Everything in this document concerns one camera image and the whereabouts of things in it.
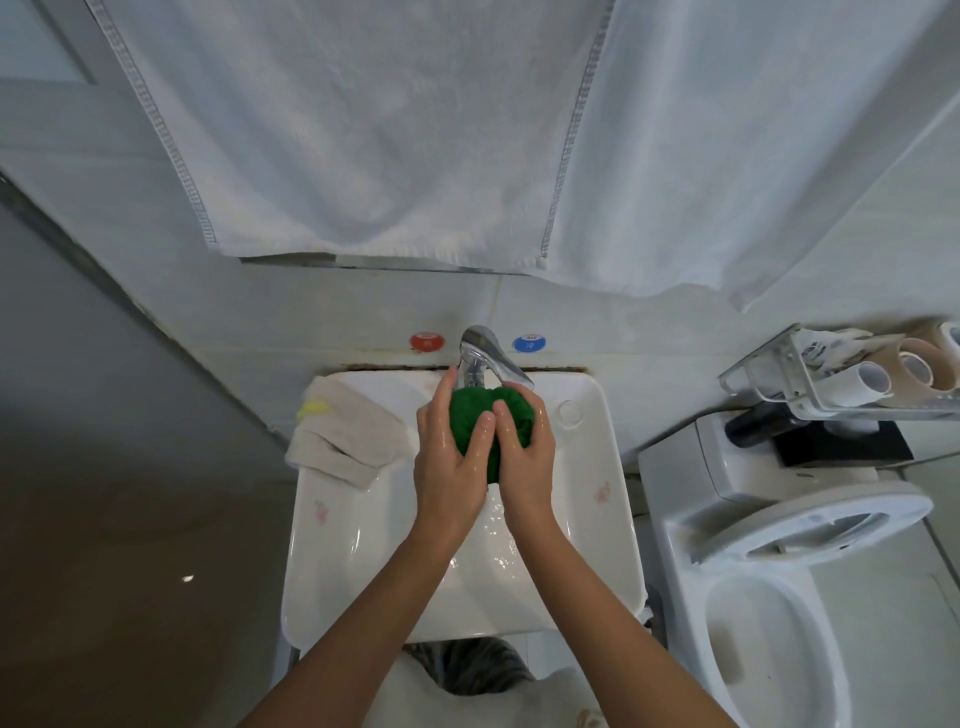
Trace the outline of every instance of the faucet handle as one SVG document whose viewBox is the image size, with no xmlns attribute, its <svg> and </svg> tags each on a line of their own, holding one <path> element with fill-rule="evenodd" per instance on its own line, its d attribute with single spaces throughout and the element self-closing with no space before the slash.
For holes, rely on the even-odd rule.
<svg viewBox="0 0 960 728">
<path fill-rule="evenodd" d="M 464 331 L 460 339 L 460 367 L 457 372 L 457 387 L 482 387 L 484 366 L 501 382 L 511 381 L 534 388 L 534 383 L 523 370 L 510 360 L 501 349 L 500 342 L 487 327 L 473 326 Z"/>
</svg>

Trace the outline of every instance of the toilet lid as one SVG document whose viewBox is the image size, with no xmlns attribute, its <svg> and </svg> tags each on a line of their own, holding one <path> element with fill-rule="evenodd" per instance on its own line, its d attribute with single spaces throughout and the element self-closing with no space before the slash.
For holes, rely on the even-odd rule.
<svg viewBox="0 0 960 728">
<path fill-rule="evenodd" d="M 691 558 L 723 568 L 807 567 L 872 546 L 932 508 L 928 496 L 903 480 L 841 485 L 763 508 L 707 540 Z"/>
</svg>

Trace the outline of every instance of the paper roll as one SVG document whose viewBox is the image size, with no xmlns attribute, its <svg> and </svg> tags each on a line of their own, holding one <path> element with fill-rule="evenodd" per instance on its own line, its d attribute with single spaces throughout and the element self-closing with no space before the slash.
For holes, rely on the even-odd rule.
<svg viewBox="0 0 960 728">
<path fill-rule="evenodd" d="M 906 368 L 901 354 L 911 353 L 922 359 L 933 373 L 933 381 L 924 384 Z M 890 376 L 890 397 L 877 404 L 884 407 L 909 407 L 923 401 L 932 400 L 956 387 L 957 374 L 950 360 L 940 349 L 927 341 L 915 338 L 900 339 L 867 357 L 883 367 Z"/>
<path fill-rule="evenodd" d="M 955 321 L 938 321 L 927 324 L 913 335 L 933 344 L 946 354 L 954 373 L 960 378 L 960 324 Z"/>
</svg>

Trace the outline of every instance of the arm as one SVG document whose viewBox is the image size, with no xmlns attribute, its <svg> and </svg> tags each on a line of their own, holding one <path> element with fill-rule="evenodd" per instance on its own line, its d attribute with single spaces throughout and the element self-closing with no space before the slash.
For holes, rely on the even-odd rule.
<svg viewBox="0 0 960 728">
<path fill-rule="evenodd" d="M 493 406 L 507 525 L 608 724 L 735 728 L 567 540 L 550 503 L 556 446 L 543 400 L 525 387 L 515 389 L 533 406 L 536 421 L 530 447 L 524 449 L 510 410 L 502 401 Z"/>
<path fill-rule="evenodd" d="M 390 561 L 297 666 L 238 728 L 357 726 L 444 578 L 487 496 L 490 413 L 477 421 L 466 455 L 450 432 L 447 371 L 417 412 L 417 517 Z"/>
</svg>

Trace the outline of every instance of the right hand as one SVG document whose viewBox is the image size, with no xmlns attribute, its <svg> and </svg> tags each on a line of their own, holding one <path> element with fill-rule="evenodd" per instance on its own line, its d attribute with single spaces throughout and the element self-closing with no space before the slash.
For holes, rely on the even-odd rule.
<svg viewBox="0 0 960 728">
<path fill-rule="evenodd" d="M 524 448 L 516 437 L 514 416 L 506 402 L 493 403 L 496 435 L 500 441 L 500 499 L 507 527 L 518 537 L 531 529 L 557 523 L 550 502 L 557 443 L 543 400 L 522 384 L 508 382 L 506 386 L 516 389 L 534 408 L 530 446 Z"/>
</svg>

